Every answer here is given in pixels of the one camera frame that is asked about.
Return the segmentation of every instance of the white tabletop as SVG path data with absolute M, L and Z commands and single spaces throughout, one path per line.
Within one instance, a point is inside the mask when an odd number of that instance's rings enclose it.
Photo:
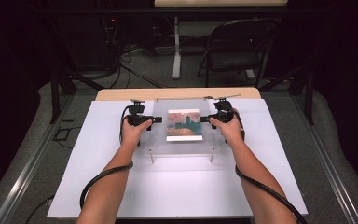
M 287 0 L 155 0 L 155 7 L 275 7 Z
M 246 142 L 272 172 L 301 214 L 307 214 L 290 165 L 264 100 L 231 99 L 244 123 Z M 210 110 L 215 112 L 214 100 Z M 95 101 L 68 161 L 48 217 L 76 218 L 79 198 L 86 184 L 109 162 L 119 147 L 119 118 L 129 101 Z M 153 114 L 154 101 L 146 101 L 146 115 Z M 209 155 L 147 156 L 148 135 L 134 154 L 119 218 L 218 218 L 251 217 L 252 211 L 234 172 L 230 148 L 214 131 L 216 150 Z

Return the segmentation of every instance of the printed image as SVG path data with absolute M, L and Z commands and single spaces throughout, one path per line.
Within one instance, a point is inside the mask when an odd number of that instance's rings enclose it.
M 202 140 L 202 132 L 198 109 L 168 111 L 167 141 L 199 140 Z

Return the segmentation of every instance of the white table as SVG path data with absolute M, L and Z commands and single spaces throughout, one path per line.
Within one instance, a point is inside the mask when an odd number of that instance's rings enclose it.
M 155 0 L 155 7 L 284 7 L 287 0 Z M 183 22 L 174 18 L 175 55 L 172 78 L 180 78 L 179 36 L 208 36 L 222 22 Z
M 89 109 L 48 217 L 76 218 L 79 215 L 81 191 L 101 172 L 119 147 L 119 118 L 123 108 L 131 104 L 128 100 L 122 101 L 123 98 L 144 95 L 149 99 L 153 93 L 169 98 L 177 97 L 179 93 L 185 97 L 203 97 L 211 93 L 219 94 L 213 95 L 218 97 L 240 93 L 241 96 L 228 100 L 241 114 L 247 144 L 282 185 L 288 200 L 301 214 L 308 213 L 267 105 L 257 97 L 256 89 L 197 88 L 100 91 L 98 101 L 94 101 Z M 215 113 L 214 100 L 209 101 L 210 110 Z M 153 115 L 153 104 L 154 101 L 146 101 L 145 115 Z M 206 124 L 202 128 L 209 129 L 211 126 Z M 147 139 L 152 132 L 153 127 L 151 132 L 143 133 L 141 145 L 134 154 L 134 167 L 130 171 L 118 218 L 221 218 L 253 215 L 234 172 L 231 150 L 220 132 L 214 131 L 216 149 L 212 162 L 210 154 L 177 154 L 157 155 L 154 164 L 147 153 Z

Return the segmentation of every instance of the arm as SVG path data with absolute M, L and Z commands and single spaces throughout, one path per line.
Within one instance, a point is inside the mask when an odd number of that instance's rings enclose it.
M 132 127 L 123 122 L 122 144 L 103 171 L 130 164 L 142 131 L 152 124 L 151 120 Z M 115 223 L 118 208 L 123 199 L 129 170 L 120 171 L 97 181 L 89 190 L 83 209 L 76 223 Z
M 243 142 L 238 119 L 234 116 L 232 121 L 223 123 L 211 118 L 210 122 L 220 129 L 222 135 L 227 140 L 241 173 L 269 186 L 285 197 L 281 186 L 274 176 Z M 291 211 L 264 190 L 243 179 L 241 184 L 246 199 L 254 213 L 256 223 L 296 223 L 296 219 Z

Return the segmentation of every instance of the person's left arm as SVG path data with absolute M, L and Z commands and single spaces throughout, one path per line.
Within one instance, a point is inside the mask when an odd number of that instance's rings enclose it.
M 152 124 L 151 120 L 132 127 L 123 122 L 122 144 L 103 171 L 131 163 L 142 131 Z M 107 175 L 98 180 L 89 190 L 76 223 L 115 223 L 118 208 L 123 199 L 129 170 Z

